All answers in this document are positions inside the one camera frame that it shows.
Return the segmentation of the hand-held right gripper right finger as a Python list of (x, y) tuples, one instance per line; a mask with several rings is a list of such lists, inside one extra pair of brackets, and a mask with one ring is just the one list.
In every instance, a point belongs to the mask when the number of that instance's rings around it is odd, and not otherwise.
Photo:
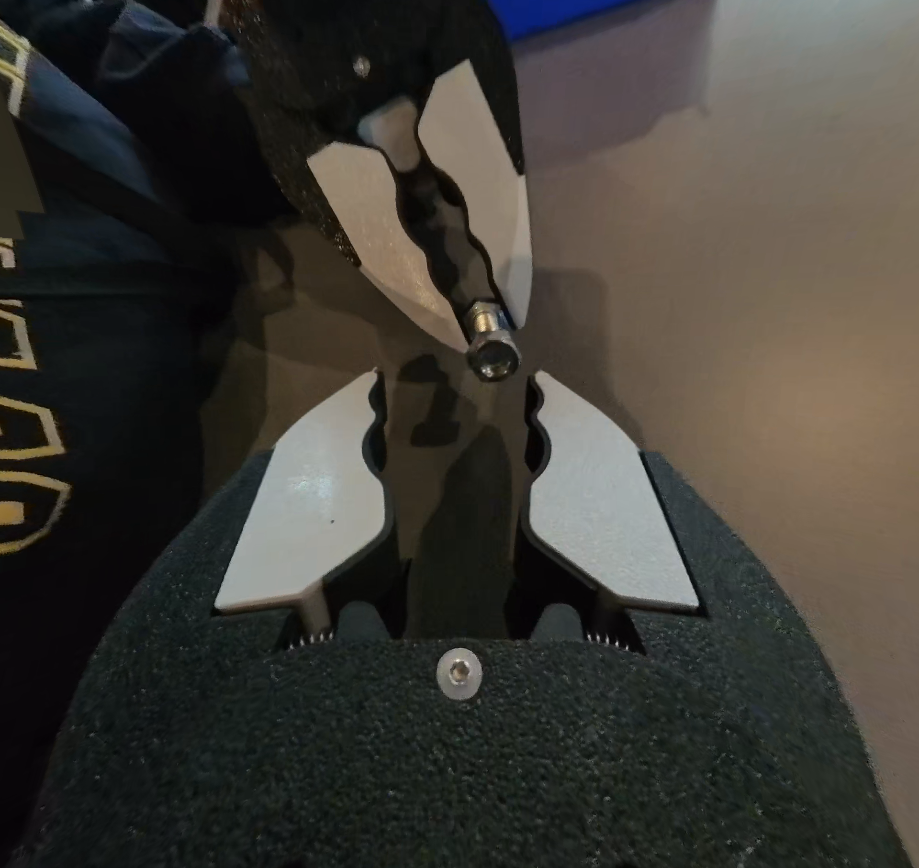
[(628, 609), (699, 610), (637, 444), (547, 372), (529, 382), (538, 460), (522, 512), (526, 536), (575, 579)]

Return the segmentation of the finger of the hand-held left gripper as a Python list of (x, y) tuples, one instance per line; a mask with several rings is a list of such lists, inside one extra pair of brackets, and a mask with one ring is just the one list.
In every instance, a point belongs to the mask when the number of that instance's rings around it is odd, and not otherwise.
[(399, 212), (394, 170), (376, 149), (335, 141), (307, 164), (359, 259), (364, 277), (408, 319), (458, 353), (467, 339), (428, 258)]
[(462, 196), (509, 316), (526, 324), (533, 282), (527, 182), (517, 171), (469, 59), (439, 75), (418, 122), (432, 165)]

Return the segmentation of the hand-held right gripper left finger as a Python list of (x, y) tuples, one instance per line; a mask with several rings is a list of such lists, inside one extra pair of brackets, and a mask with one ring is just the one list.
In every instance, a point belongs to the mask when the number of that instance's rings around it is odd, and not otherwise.
[(326, 585), (392, 527), (370, 447), (385, 408), (384, 378), (373, 369), (278, 439), (216, 594), (216, 612), (330, 611)]

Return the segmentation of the silver hex bolt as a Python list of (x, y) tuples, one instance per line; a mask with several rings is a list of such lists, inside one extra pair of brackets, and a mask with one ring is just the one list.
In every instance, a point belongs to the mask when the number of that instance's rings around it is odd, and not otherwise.
[(478, 339), (512, 335), (512, 325), (502, 307), (494, 300), (476, 300), (467, 310), (463, 324), (470, 345)]

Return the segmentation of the silver hex nut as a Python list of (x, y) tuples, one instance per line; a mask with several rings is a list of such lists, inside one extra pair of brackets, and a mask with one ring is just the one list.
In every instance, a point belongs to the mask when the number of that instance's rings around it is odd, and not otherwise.
[(505, 330), (475, 335), (466, 357), (476, 378), (485, 383), (498, 383), (511, 378), (522, 361), (514, 337)]

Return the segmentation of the person's left forearm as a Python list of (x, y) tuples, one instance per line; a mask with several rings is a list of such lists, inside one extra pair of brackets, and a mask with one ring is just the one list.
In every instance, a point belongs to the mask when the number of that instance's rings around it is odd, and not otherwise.
[(238, 93), (246, 65), (222, 31), (119, 0), (103, 38), (91, 93), (153, 154), (191, 219), (258, 228), (293, 216)]

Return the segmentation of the person in dark sweatshirt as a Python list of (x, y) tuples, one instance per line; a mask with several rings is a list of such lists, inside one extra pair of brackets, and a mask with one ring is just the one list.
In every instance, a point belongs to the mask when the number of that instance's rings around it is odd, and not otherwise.
[(91, 93), (118, 1), (2, 0), (40, 198), (2, 263), (4, 695), (72, 680), (195, 510), (201, 341), (235, 289), (233, 226), (191, 219)]

